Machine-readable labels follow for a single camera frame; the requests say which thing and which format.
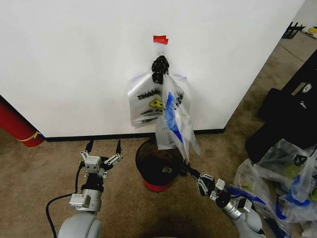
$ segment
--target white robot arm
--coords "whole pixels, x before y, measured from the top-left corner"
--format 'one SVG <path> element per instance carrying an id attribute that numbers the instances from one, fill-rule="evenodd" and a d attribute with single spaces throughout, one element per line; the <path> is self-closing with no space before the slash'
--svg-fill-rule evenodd
<path id="1" fill-rule="evenodd" d="M 97 220 L 97 212 L 101 208 L 101 195 L 104 191 L 103 183 L 107 177 L 108 170 L 112 169 L 122 160 L 120 140 L 117 145 L 116 154 L 112 157 L 90 156 L 93 141 L 90 141 L 86 150 L 80 152 L 83 161 L 80 162 L 76 174 L 75 193 L 67 194 L 51 200 L 46 207 L 47 217 L 50 222 L 54 238 L 56 231 L 49 214 L 49 205 L 66 196 L 71 196 L 69 204 L 78 211 L 77 214 L 66 219 L 62 224 L 58 238 L 99 238 L 101 224 Z M 81 168 L 85 167 L 87 181 L 81 186 L 81 193 L 77 193 L 78 175 Z"/>
<path id="2" fill-rule="evenodd" d="M 252 209 L 252 202 L 241 196 L 231 196 L 225 190 L 225 182 L 213 176 L 199 173 L 188 166 L 187 170 L 196 180 L 201 196 L 209 196 L 217 206 L 232 220 L 239 231 L 240 238 L 265 238 L 259 215 Z"/>

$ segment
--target white wall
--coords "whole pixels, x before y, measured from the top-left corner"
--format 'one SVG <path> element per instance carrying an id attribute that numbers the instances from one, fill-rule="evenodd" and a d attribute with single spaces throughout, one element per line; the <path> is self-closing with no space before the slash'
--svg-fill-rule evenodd
<path id="1" fill-rule="evenodd" d="M 293 22 L 308 27 L 317 26 L 317 0 L 305 0 Z"/>
<path id="2" fill-rule="evenodd" d="M 303 1 L 1 1 L 0 93 L 46 137 L 153 131 L 131 127 L 126 85 L 166 34 L 194 129 L 224 128 Z"/>

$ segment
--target beige carpet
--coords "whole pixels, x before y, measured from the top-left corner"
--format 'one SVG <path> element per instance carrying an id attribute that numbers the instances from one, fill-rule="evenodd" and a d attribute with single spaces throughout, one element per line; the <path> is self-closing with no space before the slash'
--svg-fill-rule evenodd
<path id="1" fill-rule="evenodd" d="M 191 165 L 227 183 L 233 182 L 237 167 L 248 157 L 244 148 L 246 139 L 263 124 L 257 111 L 266 93 L 271 87 L 282 88 L 316 48 L 317 41 L 301 33 L 293 40 L 281 40 L 228 122 L 225 133 L 197 136 L 202 155 L 192 153 Z M 104 184 L 98 215 L 102 237 L 238 237 L 237 230 L 216 204 L 200 197 L 190 176 L 176 178 L 163 193 L 150 192 L 144 187 L 135 166 L 135 153 L 145 140 L 122 140 L 124 159 L 109 172 Z M 80 151 L 86 143 L 44 142 L 27 148 L 0 130 L 1 238 L 52 237 L 45 205 L 52 198 L 73 191 Z M 92 155 L 111 156 L 116 143 L 116 140 L 95 141 Z M 79 184 L 83 181 L 81 173 Z M 68 201 L 65 198 L 51 206 L 57 230 L 74 213 Z M 265 231 L 271 237 L 267 227 Z M 293 237 L 299 237 L 299 232 L 295 229 Z"/>

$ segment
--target pile of plastic bags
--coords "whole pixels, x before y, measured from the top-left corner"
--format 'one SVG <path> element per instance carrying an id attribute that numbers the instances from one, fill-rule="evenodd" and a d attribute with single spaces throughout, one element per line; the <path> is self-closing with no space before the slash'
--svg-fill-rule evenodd
<path id="1" fill-rule="evenodd" d="M 255 205 L 274 218 L 289 234 L 290 223 L 300 223 L 303 237 L 316 236 L 317 224 L 317 147 L 302 150 L 281 139 L 252 166 L 249 159 L 238 168 L 234 185 L 263 203 Z M 270 192 L 263 179 L 276 182 Z"/>

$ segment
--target red trash can base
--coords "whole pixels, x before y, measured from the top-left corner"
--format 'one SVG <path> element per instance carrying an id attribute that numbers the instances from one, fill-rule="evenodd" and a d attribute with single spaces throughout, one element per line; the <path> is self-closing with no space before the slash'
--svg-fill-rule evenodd
<path id="1" fill-rule="evenodd" d="M 167 185 L 153 185 L 143 180 L 143 183 L 145 187 L 147 187 L 149 190 L 153 192 L 163 192 L 169 188 L 172 182 L 168 183 Z"/>

